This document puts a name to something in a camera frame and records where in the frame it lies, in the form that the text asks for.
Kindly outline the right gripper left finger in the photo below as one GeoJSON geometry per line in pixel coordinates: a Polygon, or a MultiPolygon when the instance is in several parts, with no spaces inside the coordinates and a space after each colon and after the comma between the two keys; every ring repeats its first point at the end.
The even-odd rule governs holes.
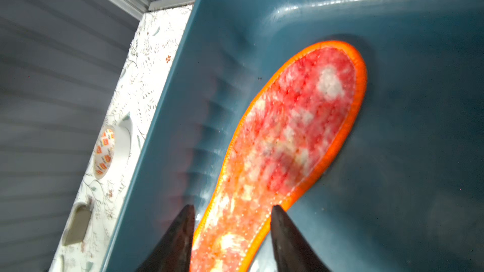
{"type": "Polygon", "coordinates": [[[195,207],[185,205],[136,272],[190,271],[195,207]]]}

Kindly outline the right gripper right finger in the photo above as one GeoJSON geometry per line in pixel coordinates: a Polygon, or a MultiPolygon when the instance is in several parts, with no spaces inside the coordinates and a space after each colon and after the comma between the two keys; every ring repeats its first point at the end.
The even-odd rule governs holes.
{"type": "Polygon", "coordinates": [[[280,205],[272,207],[270,234],[277,271],[330,271],[280,205]]]}

